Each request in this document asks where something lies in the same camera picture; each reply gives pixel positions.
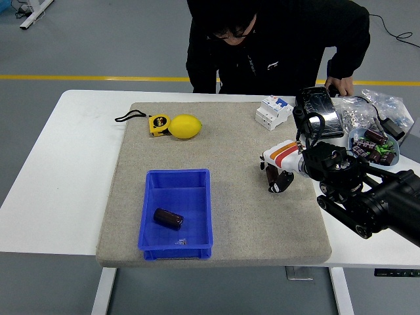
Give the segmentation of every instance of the black wire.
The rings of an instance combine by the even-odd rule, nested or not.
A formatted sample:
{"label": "black wire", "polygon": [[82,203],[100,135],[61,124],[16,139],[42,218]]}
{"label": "black wire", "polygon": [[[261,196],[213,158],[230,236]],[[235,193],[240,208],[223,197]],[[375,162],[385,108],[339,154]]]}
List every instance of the black wire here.
{"label": "black wire", "polygon": [[379,117],[379,112],[378,109],[376,108],[375,105],[373,105],[370,101],[368,101],[366,98],[362,97],[362,96],[354,96],[355,98],[361,98],[362,100],[364,100],[365,102],[367,102],[368,104],[371,104],[373,106],[373,108],[375,108],[376,111],[376,117],[379,120],[379,122],[382,122],[383,120]]}
{"label": "black wire", "polygon": [[123,121],[129,120],[134,117],[151,117],[151,115],[147,115],[140,110],[131,110],[130,112],[126,113],[122,117],[115,118],[114,120],[118,123],[122,123]]}
{"label": "black wire", "polygon": [[411,36],[413,35],[413,32],[411,32],[411,31],[407,31],[406,33],[402,33],[402,34],[400,34],[400,35],[394,35],[394,34],[392,34],[392,33],[390,33],[390,32],[388,31],[387,27],[385,26],[385,22],[384,22],[384,20],[383,20],[382,16],[377,15],[377,14],[369,14],[369,15],[370,15],[370,16],[377,16],[378,18],[380,18],[380,19],[382,20],[382,24],[383,24],[383,27],[385,28],[385,31],[387,31],[387,33],[388,33],[389,35],[391,35],[391,36],[395,37],[395,39],[396,39],[397,41],[401,41],[401,42],[403,42],[403,43],[410,44],[410,45],[413,45],[413,46],[415,46],[415,47],[417,47],[417,48],[420,48],[420,46],[419,46],[419,45],[416,45],[416,44],[410,43],[409,41],[403,41],[403,39],[407,39],[407,38],[411,37]]}
{"label": "black wire", "polygon": [[21,12],[19,12],[19,9],[20,9],[20,7],[19,8],[15,8],[14,7],[14,5],[13,5],[13,1],[16,1],[16,2],[19,2],[19,3],[21,3],[21,4],[23,4],[23,5],[27,5],[28,4],[28,2],[27,1],[19,1],[19,0],[11,0],[10,1],[10,6],[14,9],[14,10],[16,10],[16,12],[15,12],[15,17],[16,18],[23,18],[23,17],[25,17],[26,16],[26,14],[25,13],[21,13]]}
{"label": "black wire", "polygon": [[313,148],[313,146],[315,145],[315,143],[318,141],[318,139],[321,137],[325,126],[326,126],[326,121],[324,119],[324,117],[322,117],[322,115],[316,113],[316,112],[312,112],[309,114],[306,114],[303,119],[301,120],[301,123],[299,124],[299,128],[297,129],[297,134],[296,134],[296,141],[300,140],[301,137],[301,133],[302,133],[302,129],[305,127],[305,123],[306,121],[309,121],[310,118],[312,117],[317,117],[320,120],[320,128],[318,129],[318,132],[316,133],[316,136],[314,138],[314,140],[312,141],[311,144],[309,144],[309,140],[306,138],[306,147],[307,148]]}

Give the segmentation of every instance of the white circuit breaker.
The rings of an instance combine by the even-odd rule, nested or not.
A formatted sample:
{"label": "white circuit breaker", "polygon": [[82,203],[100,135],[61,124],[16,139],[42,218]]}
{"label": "white circuit breaker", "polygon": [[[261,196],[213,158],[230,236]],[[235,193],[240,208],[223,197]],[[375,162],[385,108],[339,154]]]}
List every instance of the white circuit breaker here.
{"label": "white circuit breaker", "polygon": [[293,107],[276,96],[270,96],[261,101],[260,108],[255,113],[255,120],[269,131],[287,120],[292,114]]}

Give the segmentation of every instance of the lemon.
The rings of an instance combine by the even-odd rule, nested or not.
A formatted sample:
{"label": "lemon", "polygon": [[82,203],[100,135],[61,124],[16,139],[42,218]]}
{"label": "lemon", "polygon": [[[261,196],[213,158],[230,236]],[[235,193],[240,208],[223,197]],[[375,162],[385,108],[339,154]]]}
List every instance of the lemon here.
{"label": "lemon", "polygon": [[180,139],[192,138],[201,130],[201,121],[193,115],[178,115],[171,120],[168,130],[174,137]]}

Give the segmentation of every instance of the man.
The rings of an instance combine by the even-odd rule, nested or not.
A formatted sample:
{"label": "man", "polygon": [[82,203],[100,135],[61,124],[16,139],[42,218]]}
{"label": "man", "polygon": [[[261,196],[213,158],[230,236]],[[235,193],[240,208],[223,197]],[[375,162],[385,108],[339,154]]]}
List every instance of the man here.
{"label": "man", "polygon": [[354,92],[369,47],[369,12],[349,0],[187,0],[186,69],[195,93],[296,95],[313,87],[326,47],[336,47],[325,87]]}

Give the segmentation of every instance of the yellow floor line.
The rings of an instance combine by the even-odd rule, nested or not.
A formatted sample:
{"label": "yellow floor line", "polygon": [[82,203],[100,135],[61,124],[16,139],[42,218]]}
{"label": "yellow floor line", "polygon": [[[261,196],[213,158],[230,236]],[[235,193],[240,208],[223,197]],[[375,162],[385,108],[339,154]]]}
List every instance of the yellow floor line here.
{"label": "yellow floor line", "polygon": [[[149,81],[149,82],[189,82],[188,77],[131,77],[111,75],[0,75],[0,80],[57,80],[57,81]],[[325,79],[316,80],[324,84]],[[420,87],[420,81],[353,81],[355,85],[393,85]]]}

